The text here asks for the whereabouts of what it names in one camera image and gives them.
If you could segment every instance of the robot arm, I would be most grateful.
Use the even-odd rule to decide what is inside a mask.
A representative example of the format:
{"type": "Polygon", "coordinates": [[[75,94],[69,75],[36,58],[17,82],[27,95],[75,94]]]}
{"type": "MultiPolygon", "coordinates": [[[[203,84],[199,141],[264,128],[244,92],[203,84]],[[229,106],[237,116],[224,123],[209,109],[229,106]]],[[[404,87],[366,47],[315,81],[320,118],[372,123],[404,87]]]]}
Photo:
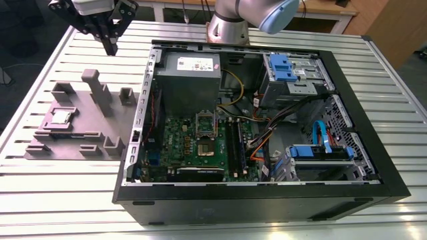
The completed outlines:
{"type": "Polygon", "coordinates": [[[92,34],[101,42],[107,55],[117,52],[117,38],[125,32],[137,10],[137,3],[132,0],[52,0],[49,9],[83,34],[92,34]],[[112,19],[117,10],[121,20],[112,19]]]}
{"type": "Polygon", "coordinates": [[[299,0],[216,0],[208,40],[247,44],[248,22],[263,32],[276,34],[290,24],[299,4],[299,0]]]}
{"type": "MultiPolygon", "coordinates": [[[[107,55],[117,52],[117,38],[135,18],[137,3],[132,0],[52,0],[49,9],[83,33],[101,42],[107,55]],[[112,19],[117,10],[121,20],[112,19]]],[[[213,43],[248,43],[248,22],[263,32],[276,34],[290,23],[299,0],[216,0],[215,16],[208,26],[213,43]]]]}

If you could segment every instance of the processor chip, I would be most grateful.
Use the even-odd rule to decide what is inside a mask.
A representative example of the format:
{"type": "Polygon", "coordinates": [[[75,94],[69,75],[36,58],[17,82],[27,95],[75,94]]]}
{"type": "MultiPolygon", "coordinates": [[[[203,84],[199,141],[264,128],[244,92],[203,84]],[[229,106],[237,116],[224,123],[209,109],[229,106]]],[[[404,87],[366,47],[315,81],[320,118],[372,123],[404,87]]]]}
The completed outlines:
{"type": "Polygon", "coordinates": [[[56,111],[52,116],[51,124],[67,124],[72,113],[69,111],[56,111]]]}

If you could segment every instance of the open computer chassis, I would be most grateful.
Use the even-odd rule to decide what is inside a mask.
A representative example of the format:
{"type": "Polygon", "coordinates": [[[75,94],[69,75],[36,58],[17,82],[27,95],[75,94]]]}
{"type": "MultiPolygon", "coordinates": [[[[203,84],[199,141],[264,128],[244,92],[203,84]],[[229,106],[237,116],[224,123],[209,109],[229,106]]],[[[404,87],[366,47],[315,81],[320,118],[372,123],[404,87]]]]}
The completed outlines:
{"type": "Polygon", "coordinates": [[[362,209],[410,196],[407,186],[380,142],[334,54],[314,49],[236,46],[211,43],[153,41],[137,108],[147,109],[156,63],[161,50],[180,53],[315,54],[335,86],[352,132],[358,134],[378,184],[312,182],[157,183],[131,180],[141,147],[143,111],[136,111],[132,136],[121,155],[112,202],[120,204],[141,225],[272,223],[336,220],[362,209]]]}

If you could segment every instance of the green circuit board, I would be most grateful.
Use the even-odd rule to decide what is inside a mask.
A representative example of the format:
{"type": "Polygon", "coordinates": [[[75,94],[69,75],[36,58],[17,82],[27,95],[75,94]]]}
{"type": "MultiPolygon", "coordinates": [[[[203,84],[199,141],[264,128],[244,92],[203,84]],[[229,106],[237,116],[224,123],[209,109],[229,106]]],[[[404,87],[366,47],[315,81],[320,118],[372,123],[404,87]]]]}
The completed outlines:
{"type": "MultiPolygon", "coordinates": [[[[229,174],[225,125],[225,120],[217,120],[215,126],[216,137],[197,139],[195,118],[167,118],[159,166],[219,168],[224,169],[225,182],[256,182],[259,177],[256,164],[247,168],[244,176],[233,177],[229,174]]],[[[243,120],[240,129],[244,141],[251,140],[253,137],[251,122],[243,120]]],[[[167,181],[164,174],[156,168],[149,170],[149,175],[153,182],[167,181]]]]}

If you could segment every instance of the sticker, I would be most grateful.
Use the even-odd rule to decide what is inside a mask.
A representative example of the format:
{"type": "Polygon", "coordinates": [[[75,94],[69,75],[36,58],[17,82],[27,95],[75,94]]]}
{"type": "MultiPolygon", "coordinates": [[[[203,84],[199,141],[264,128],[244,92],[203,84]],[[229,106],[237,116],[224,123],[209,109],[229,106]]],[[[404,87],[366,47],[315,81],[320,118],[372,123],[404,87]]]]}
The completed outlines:
{"type": "Polygon", "coordinates": [[[269,171],[268,171],[268,168],[265,167],[265,165],[261,166],[260,170],[264,173],[264,175],[268,176],[269,171]]]}
{"type": "Polygon", "coordinates": [[[180,57],[177,59],[176,70],[213,72],[213,59],[199,57],[180,57]]]}
{"type": "Polygon", "coordinates": [[[260,100],[257,98],[253,98],[253,107],[260,107],[260,100]]]}
{"type": "Polygon", "coordinates": [[[300,74],[300,75],[306,75],[304,70],[294,70],[294,73],[295,73],[295,74],[300,74]]]}

